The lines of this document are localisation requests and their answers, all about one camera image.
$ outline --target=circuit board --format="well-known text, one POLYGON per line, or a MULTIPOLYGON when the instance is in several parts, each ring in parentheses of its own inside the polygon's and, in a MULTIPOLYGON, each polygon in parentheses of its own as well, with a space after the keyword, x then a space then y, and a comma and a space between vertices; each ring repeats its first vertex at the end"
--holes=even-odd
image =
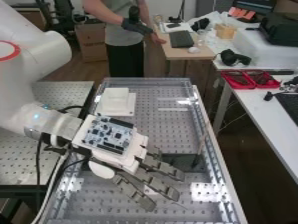
POLYGON ((133 135, 133 124, 106 116, 96 116, 82 143, 122 155, 133 135))

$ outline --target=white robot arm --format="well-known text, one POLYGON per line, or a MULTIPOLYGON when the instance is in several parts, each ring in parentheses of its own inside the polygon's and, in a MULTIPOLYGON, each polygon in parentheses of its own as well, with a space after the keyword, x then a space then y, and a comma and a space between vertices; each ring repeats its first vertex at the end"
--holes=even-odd
MULTIPOLYGON (((42 132, 53 137, 61 134, 58 123, 65 125, 62 121, 69 116, 34 101, 30 84, 70 57, 64 37, 53 31, 40 31, 0 0, 0 127, 36 140, 42 132)), ((80 120, 73 118, 73 122, 78 127, 80 120)), ((62 137, 70 140, 74 133, 64 133, 62 137)))
POLYGON ((137 133, 133 124, 101 115, 89 115, 82 122, 34 101, 30 83, 70 56, 64 37, 41 32, 0 0, 0 127, 36 140, 46 135, 42 140, 52 146, 72 142, 73 151, 88 156, 93 173, 110 179, 139 206, 153 211, 154 201, 121 171, 173 201, 179 199, 178 191, 149 172, 178 181, 183 181, 183 173, 157 160, 159 153, 147 150, 147 137, 137 133))

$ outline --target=cardboard box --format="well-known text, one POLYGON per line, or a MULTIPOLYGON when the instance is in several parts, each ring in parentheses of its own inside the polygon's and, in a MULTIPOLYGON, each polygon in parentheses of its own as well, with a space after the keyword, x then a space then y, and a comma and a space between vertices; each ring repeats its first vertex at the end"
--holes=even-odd
POLYGON ((226 26, 223 24, 215 25, 217 36, 221 39, 233 39, 237 29, 233 26, 226 26))
POLYGON ((40 30, 45 31, 45 19, 40 11, 18 11, 18 13, 34 24, 40 30))
POLYGON ((82 53, 82 61, 106 61, 105 24, 77 25, 76 35, 82 53))

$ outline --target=red box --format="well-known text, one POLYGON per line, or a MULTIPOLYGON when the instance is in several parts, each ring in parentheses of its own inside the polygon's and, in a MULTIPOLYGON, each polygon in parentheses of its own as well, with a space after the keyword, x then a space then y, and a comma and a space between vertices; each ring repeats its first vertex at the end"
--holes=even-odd
POLYGON ((259 89, 276 89, 280 87, 280 83, 272 78, 272 76, 260 70, 243 71, 249 78, 255 83, 255 87, 259 89))
POLYGON ((233 89, 254 89, 255 83, 249 76, 238 70, 222 71, 221 76, 230 84, 233 89))

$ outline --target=black cable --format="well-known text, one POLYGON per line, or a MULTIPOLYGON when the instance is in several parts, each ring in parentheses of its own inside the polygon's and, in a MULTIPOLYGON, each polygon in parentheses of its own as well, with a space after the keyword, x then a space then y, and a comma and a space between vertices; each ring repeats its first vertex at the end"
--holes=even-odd
POLYGON ((84 162, 88 162, 88 161, 89 161, 89 159, 85 158, 85 159, 82 159, 82 160, 78 160, 78 161, 70 163, 69 165, 66 165, 66 166, 61 169, 60 173, 62 174, 70 166, 74 166, 76 164, 78 164, 78 163, 84 163, 84 162))
POLYGON ((40 210, 40 150, 41 150, 41 144, 42 144, 42 137, 44 133, 40 134, 40 139, 38 139, 38 144, 37 144, 37 149, 36 149, 36 156, 34 156, 34 163, 36 163, 36 208, 37 211, 40 210))
POLYGON ((185 0, 182 0, 181 8, 179 8, 179 15, 178 18, 183 20, 183 11, 185 11, 185 0))
POLYGON ((76 109, 76 108, 85 109, 82 106, 74 105, 74 106, 69 106, 69 107, 62 108, 61 110, 58 110, 58 112, 60 113, 66 113, 68 110, 76 109))

